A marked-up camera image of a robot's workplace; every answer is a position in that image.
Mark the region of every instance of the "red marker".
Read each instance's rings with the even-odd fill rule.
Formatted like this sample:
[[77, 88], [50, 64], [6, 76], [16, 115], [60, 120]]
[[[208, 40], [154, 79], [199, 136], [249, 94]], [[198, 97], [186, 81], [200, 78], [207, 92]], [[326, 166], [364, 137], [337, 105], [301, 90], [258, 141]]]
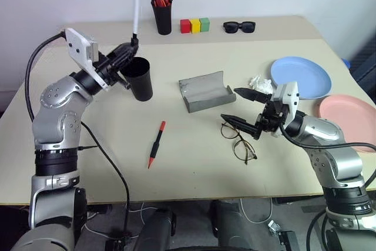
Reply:
[[162, 124], [160, 125], [160, 128], [159, 128], [159, 133], [158, 133], [157, 139], [155, 140], [155, 142], [153, 144], [152, 152], [150, 153], [149, 165], [147, 166], [147, 168], [150, 168], [150, 166], [152, 165], [152, 163], [155, 159], [155, 156], [157, 155], [160, 137], [162, 136], [162, 132], [165, 129], [165, 125], [166, 125], [166, 122], [162, 121]]

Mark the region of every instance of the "white tissue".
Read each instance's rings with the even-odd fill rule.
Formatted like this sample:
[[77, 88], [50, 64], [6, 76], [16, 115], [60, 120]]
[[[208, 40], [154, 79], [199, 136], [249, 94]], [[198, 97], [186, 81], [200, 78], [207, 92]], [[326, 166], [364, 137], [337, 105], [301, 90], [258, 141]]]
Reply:
[[251, 78], [249, 82], [249, 86], [251, 89], [255, 91], [259, 91], [266, 94], [273, 93], [273, 87], [271, 86], [271, 80], [269, 79], [261, 79], [261, 75], [257, 75]]

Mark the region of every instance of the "yellow block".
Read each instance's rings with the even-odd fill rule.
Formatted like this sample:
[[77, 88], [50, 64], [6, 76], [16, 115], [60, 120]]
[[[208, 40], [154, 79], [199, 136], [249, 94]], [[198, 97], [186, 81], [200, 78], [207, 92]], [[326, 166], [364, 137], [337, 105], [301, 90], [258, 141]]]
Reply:
[[190, 19], [190, 31], [195, 34], [201, 30], [201, 22], [199, 19]]

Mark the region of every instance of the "blue plate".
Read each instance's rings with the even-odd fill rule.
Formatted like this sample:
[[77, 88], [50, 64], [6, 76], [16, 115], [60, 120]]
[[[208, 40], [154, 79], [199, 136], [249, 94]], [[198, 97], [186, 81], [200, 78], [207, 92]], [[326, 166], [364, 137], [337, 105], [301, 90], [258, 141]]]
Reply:
[[328, 73], [316, 63], [302, 57], [289, 56], [274, 61], [270, 74], [276, 86], [298, 82], [301, 99], [321, 98], [331, 89]]

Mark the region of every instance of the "green block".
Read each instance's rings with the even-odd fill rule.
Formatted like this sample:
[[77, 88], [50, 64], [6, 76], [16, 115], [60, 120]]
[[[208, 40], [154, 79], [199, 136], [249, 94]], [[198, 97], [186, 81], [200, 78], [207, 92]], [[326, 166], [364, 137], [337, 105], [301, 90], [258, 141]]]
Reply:
[[209, 18], [200, 18], [200, 22], [201, 22], [200, 32], [208, 32], [209, 26], [210, 26]]

